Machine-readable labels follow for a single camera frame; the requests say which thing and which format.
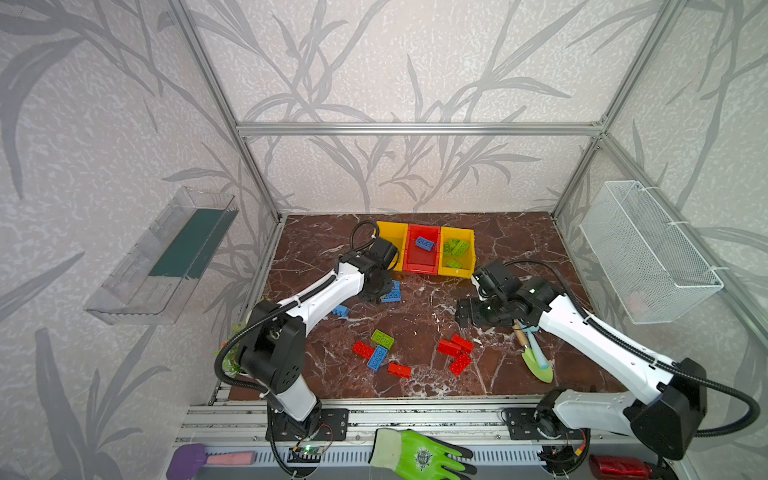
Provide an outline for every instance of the blue lego brick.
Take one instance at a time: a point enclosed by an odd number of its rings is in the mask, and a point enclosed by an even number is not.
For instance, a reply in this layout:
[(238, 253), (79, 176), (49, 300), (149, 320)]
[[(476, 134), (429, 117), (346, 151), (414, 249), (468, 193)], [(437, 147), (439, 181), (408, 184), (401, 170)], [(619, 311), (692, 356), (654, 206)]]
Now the blue lego brick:
[(377, 346), (376, 351), (373, 353), (373, 356), (371, 357), (371, 360), (368, 361), (368, 368), (373, 370), (374, 372), (379, 371), (379, 367), (382, 365), (382, 362), (384, 361), (384, 357), (386, 357), (388, 350), (384, 348), (383, 346)]
[(385, 296), (381, 297), (382, 303), (392, 303), (392, 302), (399, 302), (402, 297), (400, 296), (400, 289), (392, 289), (391, 292), (387, 293)]
[(418, 248), (423, 248), (424, 250), (431, 252), (432, 247), (435, 246), (435, 242), (430, 242), (424, 237), (419, 237), (416, 239), (416, 246)]
[(349, 309), (346, 308), (344, 305), (339, 305), (335, 309), (331, 310), (331, 313), (334, 313), (338, 316), (347, 316), (349, 315)]

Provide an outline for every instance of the black mounting plate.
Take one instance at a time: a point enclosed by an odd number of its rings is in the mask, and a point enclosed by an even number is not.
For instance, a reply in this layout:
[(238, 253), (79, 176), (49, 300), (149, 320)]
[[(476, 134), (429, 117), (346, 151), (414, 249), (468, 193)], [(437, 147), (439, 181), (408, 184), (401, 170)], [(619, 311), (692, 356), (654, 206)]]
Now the black mounting plate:
[[(509, 438), (511, 440), (552, 440), (538, 431), (538, 423), (534, 417), (536, 407), (514, 407), (502, 411), (503, 418), (507, 423)], [(555, 439), (564, 439), (565, 434), (573, 434), (574, 430), (560, 427), (555, 433)]]
[[(334, 442), (342, 442), (346, 440), (346, 428), (349, 424), (349, 410), (321, 409), (318, 425), (322, 425), (323, 423), (328, 425), (330, 429), (322, 427), (311, 439), (322, 442), (327, 442), (332, 439)], [(275, 422), (275, 426), (272, 429), (275, 433), (275, 440), (278, 442), (295, 442), (296, 437), (284, 427), (286, 427), (285, 422)]]

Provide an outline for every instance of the wooden handle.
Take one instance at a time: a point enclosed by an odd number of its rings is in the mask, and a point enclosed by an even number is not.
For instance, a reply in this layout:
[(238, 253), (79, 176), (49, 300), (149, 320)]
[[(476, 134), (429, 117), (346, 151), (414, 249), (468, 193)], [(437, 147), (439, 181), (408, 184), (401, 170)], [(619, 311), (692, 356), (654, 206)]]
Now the wooden handle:
[(518, 337), (518, 340), (520, 340), (520, 343), (523, 345), (523, 347), (528, 348), (528, 339), (525, 338), (523, 328), (520, 326), (520, 322), (517, 320), (515, 320), (515, 327), (513, 330), (515, 331), (515, 335)]

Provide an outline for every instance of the dark green panel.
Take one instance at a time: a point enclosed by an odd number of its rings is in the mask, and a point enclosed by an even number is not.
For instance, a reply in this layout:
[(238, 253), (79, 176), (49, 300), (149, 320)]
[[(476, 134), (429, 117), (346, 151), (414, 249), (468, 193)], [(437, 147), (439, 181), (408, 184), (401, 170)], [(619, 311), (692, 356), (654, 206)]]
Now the dark green panel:
[(187, 278), (199, 279), (236, 216), (236, 210), (196, 210), (152, 267), (149, 276), (182, 277), (186, 274)]

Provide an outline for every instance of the red lego brick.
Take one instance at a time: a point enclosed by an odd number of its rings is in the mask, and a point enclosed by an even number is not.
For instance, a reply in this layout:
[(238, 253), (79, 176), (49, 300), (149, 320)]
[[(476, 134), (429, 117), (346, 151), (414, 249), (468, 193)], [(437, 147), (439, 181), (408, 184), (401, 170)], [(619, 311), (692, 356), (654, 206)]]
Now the red lego brick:
[(451, 366), (448, 367), (448, 370), (450, 370), (454, 375), (459, 376), (462, 374), (464, 369), (469, 366), (470, 363), (472, 363), (472, 359), (469, 358), (469, 355), (462, 353), (456, 360), (453, 361)]
[(441, 339), (440, 344), (437, 345), (437, 351), (452, 357), (457, 357), (462, 354), (461, 346), (444, 339)]
[(462, 337), (460, 337), (458, 335), (454, 335), (453, 338), (451, 339), (451, 341), (453, 341), (453, 343), (459, 345), (462, 348), (462, 352), (466, 353), (467, 355), (472, 353), (472, 349), (475, 348), (475, 344), (474, 343), (468, 342), (467, 340), (464, 340)]
[(376, 349), (372, 346), (367, 346), (363, 342), (357, 342), (355, 343), (355, 346), (352, 347), (352, 351), (366, 360), (371, 360), (371, 357), (373, 356), (373, 353), (376, 351)]
[(389, 364), (389, 374), (394, 376), (401, 376), (404, 379), (411, 378), (411, 367), (398, 365), (391, 362)]

